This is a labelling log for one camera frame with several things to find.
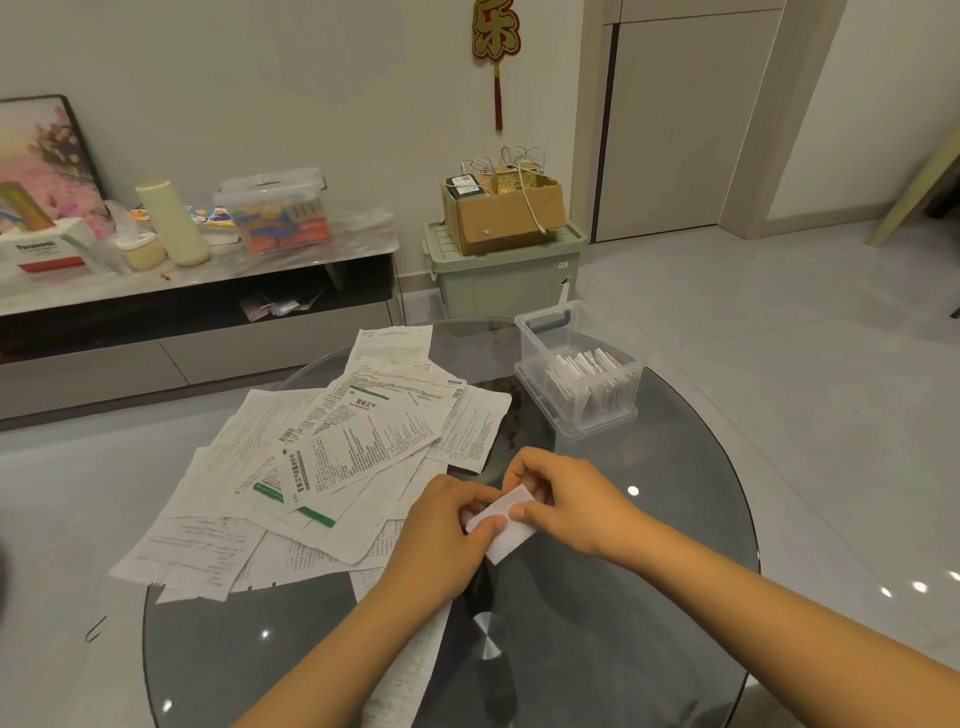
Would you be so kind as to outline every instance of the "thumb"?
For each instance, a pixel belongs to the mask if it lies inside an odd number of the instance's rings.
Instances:
[[[488,519],[483,519],[480,525],[467,536],[467,543],[482,559],[493,543],[493,539],[499,536],[500,532],[506,527],[507,520],[503,516],[491,516]]]
[[[532,525],[541,531],[546,531],[551,536],[556,536],[559,528],[556,509],[552,505],[545,505],[538,500],[518,503],[510,509],[510,518],[514,521]]]

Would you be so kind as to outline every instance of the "cardboard box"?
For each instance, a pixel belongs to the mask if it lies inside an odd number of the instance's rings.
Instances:
[[[476,177],[490,194],[458,202],[446,183],[441,183],[446,226],[462,254],[483,255],[549,243],[556,239],[551,231],[566,225],[564,190],[556,180],[538,177],[538,186],[526,190],[528,207],[522,191],[500,192],[496,175]],[[530,208],[547,235],[537,229]]]

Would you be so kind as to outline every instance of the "small jar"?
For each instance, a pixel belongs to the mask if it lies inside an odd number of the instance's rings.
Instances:
[[[117,248],[136,271],[149,271],[167,259],[167,252],[160,245],[155,232],[142,232],[136,237],[120,238]]]

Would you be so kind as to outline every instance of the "hand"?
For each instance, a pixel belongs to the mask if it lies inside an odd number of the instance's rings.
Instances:
[[[489,485],[435,477],[410,508],[375,589],[389,593],[395,607],[422,610],[420,616],[429,619],[467,588],[493,539],[507,527],[502,516],[485,519],[469,536],[461,526],[501,495]]]
[[[503,477],[503,494],[520,485],[537,501],[518,503],[510,518],[589,556],[619,561],[625,536],[646,518],[586,460],[524,448]]]

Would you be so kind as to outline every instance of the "round glass table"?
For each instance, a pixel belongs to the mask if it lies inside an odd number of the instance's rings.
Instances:
[[[325,387],[343,373],[349,351],[320,359],[280,388]],[[759,569],[736,473],[666,382],[644,371],[634,422],[563,446],[514,376],[519,357],[510,321],[434,324],[434,362],[513,395],[484,471],[451,474],[499,486],[526,445],[587,458],[637,507]],[[229,726],[355,604],[345,573],[234,594],[224,603],[157,605],[159,591],[147,596],[143,656],[161,728]],[[474,619],[487,613],[492,617]],[[491,640],[495,649],[484,649]],[[642,579],[540,533],[499,566],[485,562],[453,603],[415,725],[720,728],[745,679],[742,667]]]

